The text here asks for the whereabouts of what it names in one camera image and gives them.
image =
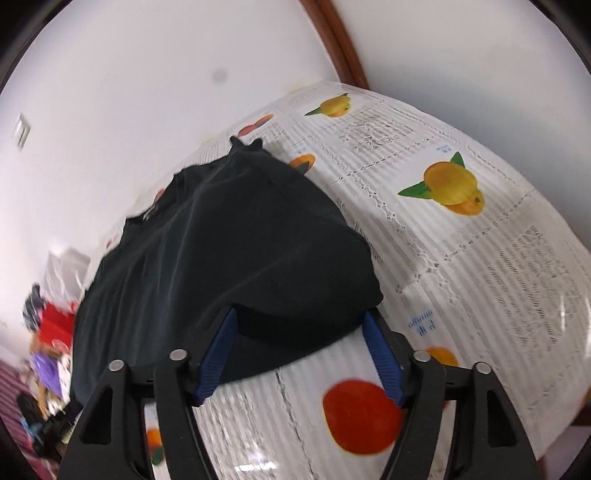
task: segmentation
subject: light switch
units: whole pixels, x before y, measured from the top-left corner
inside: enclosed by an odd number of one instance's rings
[[[29,124],[29,122],[27,122],[27,119],[25,119],[25,117],[21,113],[18,116],[17,125],[14,128],[14,133],[12,134],[14,140],[17,141],[18,148],[22,149],[30,131],[31,125]]]

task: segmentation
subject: blue gripper pad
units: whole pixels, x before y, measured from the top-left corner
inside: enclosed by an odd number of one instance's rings
[[[230,309],[199,366],[199,386],[194,396],[200,405],[213,394],[220,383],[220,376],[228,360],[237,329],[236,310]]]
[[[386,396],[402,407],[406,396],[402,391],[402,369],[370,312],[365,312],[362,330]]]

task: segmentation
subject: fruit print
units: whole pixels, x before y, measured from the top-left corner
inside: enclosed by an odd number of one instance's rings
[[[348,93],[344,93],[338,97],[325,100],[318,108],[308,112],[305,114],[305,116],[318,115],[322,113],[323,115],[329,116],[331,118],[336,118],[338,116],[343,116],[349,110],[351,110],[351,98],[349,98]]]
[[[398,194],[402,197],[434,200],[458,215],[478,215],[485,205],[484,195],[478,189],[478,181],[464,165],[459,152],[449,162],[437,162],[427,167],[422,182]]]
[[[335,442],[356,455],[375,455],[392,445],[404,424],[404,411],[383,388],[364,380],[333,385],[322,400]]]
[[[300,155],[297,158],[294,158],[292,161],[290,161],[289,165],[290,165],[290,167],[301,172],[302,174],[306,174],[310,171],[310,169],[312,168],[312,165],[314,165],[315,161],[316,161],[315,156],[312,155],[311,153],[307,153],[304,155]]]
[[[146,432],[148,440],[148,454],[152,465],[158,466],[164,461],[164,448],[162,447],[162,438],[160,430],[149,429]]]
[[[249,133],[251,133],[252,131],[256,130],[257,128],[262,127],[263,125],[265,125],[273,117],[274,117],[274,115],[272,113],[268,113],[267,115],[259,118],[259,120],[257,120],[256,122],[254,122],[252,125],[247,125],[247,126],[243,127],[236,134],[236,136],[238,138],[240,138],[240,137],[244,137],[244,135],[248,135]]]
[[[427,348],[427,352],[430,353],[431,356],[435,358],[435,360],[443,365],[449,365],[450,367],[460,366],[456,356],[449,348],[445,348],[444,346],[432,346]]]

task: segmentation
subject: striped fabric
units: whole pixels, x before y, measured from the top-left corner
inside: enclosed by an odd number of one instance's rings
[[[21,391],[29,392],[29,389],[19,380],[17,371],[0,362],[0,416],[21,451],[33,453],[28,434],[21,425],[21,412],[17,407],[17,396]]]

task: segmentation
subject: red bag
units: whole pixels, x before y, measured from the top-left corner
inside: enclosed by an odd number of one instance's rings
[[[39,340],[62,353],[70,353],[74,332],[74,314],[47,303],[41,317]]]

